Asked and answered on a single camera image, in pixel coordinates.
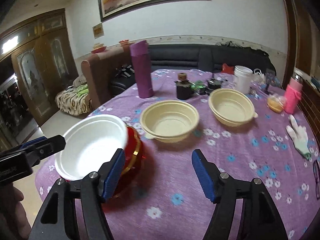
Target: screw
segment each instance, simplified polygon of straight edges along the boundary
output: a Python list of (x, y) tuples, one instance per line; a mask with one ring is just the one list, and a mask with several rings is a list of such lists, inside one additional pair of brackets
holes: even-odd
[(260, 184), (262, 183), (261, 179), (259, 179), (259, 178), (255, 178), (255, 179), (253, 180), (253, 182), (254, 182), (255, 184), (257, 184), (257, 185), (260, 185)]
[(62, 178), (60, 178), (60, 179), (57, 180), (57, 184), (58, 184), (58, 185), (61, 185), (61, 184), (64, 183), (64, 182), (65, 182), (65, 180), (62, 179)]
[(90, 174), (89, 174), (89, 178), (90, 179), (94, 179), (95, 177), (97, 177), (98, 176), (98, 173), (96, 173), (95, 171), (94, 172), (91, 172)]
[(222, 172), (222, 173), (220, 173), (220, 177), (223, 179), (227, 179), (227, 178), (229, 178), (229, 174), (226, 172)]

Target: cork stopper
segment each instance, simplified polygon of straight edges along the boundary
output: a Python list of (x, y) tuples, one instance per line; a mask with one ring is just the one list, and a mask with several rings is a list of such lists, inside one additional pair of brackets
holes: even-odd
[(178, 80), (180, 80), (180, 81), (187, 80), (187, 74), (186, 73), (178, 73)]

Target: purple thermos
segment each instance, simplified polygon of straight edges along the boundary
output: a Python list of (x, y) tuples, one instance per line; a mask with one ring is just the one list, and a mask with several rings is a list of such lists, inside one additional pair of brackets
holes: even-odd
[(140, 98), (153, 96), (151, 82), (151, 60), (147, 41), (140, 41), (130, 45), (132, 65)]

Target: white glove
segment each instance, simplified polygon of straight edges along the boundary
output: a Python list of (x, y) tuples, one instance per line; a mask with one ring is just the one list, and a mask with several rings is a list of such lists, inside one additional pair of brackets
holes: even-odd
[(310, 160), (311, 154), (308, 149), (308, 135), (306, 132), (306, 127), (302, 127), (301, 125), (298, 126), (296, 119), (292, 114), (289, 115), (289, 119), (293, 129), (290, 125), (288, 125), (286, 130), (294, 143), (294, 147), (304, 158)]

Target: pink thermos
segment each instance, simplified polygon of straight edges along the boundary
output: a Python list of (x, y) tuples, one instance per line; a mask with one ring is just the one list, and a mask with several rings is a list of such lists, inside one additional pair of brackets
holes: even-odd
[(284, 97), (287, 99), (284, 105), (284, 111), (288, 114), (293, 114), (298, 102), (301, 100), (301, 90), (302, 90), (302, 77), (297, 73), (293, 73), (290, 79), (289, 85), (285, 90)]
[(151, 60), (147, 41), (130, 45), (132, 65), (140, 98), (152, 97), (154, 92), (151, 82)]

